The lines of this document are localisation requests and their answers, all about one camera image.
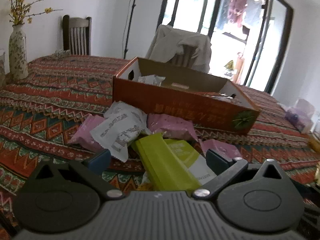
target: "red garment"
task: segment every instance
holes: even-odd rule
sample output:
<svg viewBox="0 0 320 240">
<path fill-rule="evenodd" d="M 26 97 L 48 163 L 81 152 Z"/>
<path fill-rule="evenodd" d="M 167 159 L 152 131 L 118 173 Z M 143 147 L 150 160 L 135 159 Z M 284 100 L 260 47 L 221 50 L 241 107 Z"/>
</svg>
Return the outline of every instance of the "red garment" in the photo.
<svg viewBox="0 0 320 240">
<path fill-rule="evenodd" d="M 238 27 L 242 26 L 242 15 L 246 7 L 247 0 L 232 0 L 229 5 L 228 19 L 232 23 L 238 23 Z"/>
</svg>

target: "orange box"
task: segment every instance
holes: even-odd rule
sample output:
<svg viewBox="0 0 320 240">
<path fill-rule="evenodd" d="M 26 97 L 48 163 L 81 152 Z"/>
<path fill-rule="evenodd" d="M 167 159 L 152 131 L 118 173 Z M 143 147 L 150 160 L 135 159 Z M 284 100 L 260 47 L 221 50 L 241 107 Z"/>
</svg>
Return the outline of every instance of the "orange box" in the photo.
<svg viewBox="0 0 320 240">
<path fill-rule="evenodd" d="M 139 83 L 140 76 L 166 77 L 161 87 Z M 236 94 L 241 105 L 195 94 Z M 260 114 L 231 81 L 188 68 L 136 57 L 113 76 L 113 101 L 123 101 L 147 114 L 169 114 L 218 130 L 246 134 Z"/>
</svg>

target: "pink wrapper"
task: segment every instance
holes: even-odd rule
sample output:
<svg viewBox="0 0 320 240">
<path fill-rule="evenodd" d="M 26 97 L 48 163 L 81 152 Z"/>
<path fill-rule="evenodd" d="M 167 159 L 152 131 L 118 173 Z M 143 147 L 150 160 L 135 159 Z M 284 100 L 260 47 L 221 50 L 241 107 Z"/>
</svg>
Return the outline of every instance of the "pink wrapper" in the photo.
<svg viewBox="0 0 320 240">
<path fill-rule="evenodd" d="M 90 150 L 95 153 L 100 153 L 104 150 L 101 145 L 96 142 L 91 134 L 90 131 L 101 124 L 105 118 L 98 116 L 98 115 L 90 115 L 85 121 L 80 125 L 77 132 L 74 136 L 68 141 L 68 144 L 80 144 L 83 148 Z"/>
<path fill-rule="evenodd" d="M 149 114 L 148 128 L 153 133 L 162 133 L 164 138 L 198 141 L 191 121 L 167 114 Z"/>
<path fill-rule="evenodd" d="M 204 154 L 207 153 L 207 150 L 212 149 L 217 153 L 225 154 L 231 159 L 234 157 L 242 157 L 236 146 L 213 139 L 202 142 L 201 147 Z"/>
</svg>

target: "box handle hole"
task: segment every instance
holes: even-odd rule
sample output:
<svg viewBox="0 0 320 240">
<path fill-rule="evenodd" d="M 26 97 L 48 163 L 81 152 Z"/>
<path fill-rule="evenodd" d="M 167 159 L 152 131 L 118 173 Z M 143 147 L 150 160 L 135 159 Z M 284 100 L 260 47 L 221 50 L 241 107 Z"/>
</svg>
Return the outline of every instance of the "box handle hole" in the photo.
<svg viewBox="0 0 320 240">
<path fill-rule="evenodd" d="M 134 79 L 134 72 L 133 70 L 130 71 L 129 75 L 128 75 L 128 79 L 129 80 L 133 80 Z"/>
</svg>

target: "table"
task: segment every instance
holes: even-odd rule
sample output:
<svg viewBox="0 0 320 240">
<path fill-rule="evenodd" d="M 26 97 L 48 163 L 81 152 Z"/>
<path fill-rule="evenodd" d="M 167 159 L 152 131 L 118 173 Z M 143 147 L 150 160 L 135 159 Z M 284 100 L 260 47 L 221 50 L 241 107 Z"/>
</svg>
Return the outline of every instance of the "table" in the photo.
<svg viewBox="0 0 320 240">
<path fill-rule="evenodd" d="M 1 209 L 11 220 L 12 199 L 44 158 L 54 163 L 88 157 L 92 152 L 67 145 L 89 114 L 102 115 L 112 103 L 112 76 L 127 60 L 71 56 L 58 60 L 42 57 L 29 63 L 29 76 L 0 91 L 0 197 Z M 252 163 L 273 158 L 300 183 L 313 181 L 320 156 L 307 147 L 308 139 L 284 118 L 277 101 L 264 92 L 241 89 L 262 108 L 246 136 L 195 125 L 203 140 L 217 139 L 236 145 Z M 124 192 L 136 190 L 144 173 L 138 155 L 112 159 L 102 178 Z M 0 230 L 0 239 L 6 239 Z"/>
</svg>

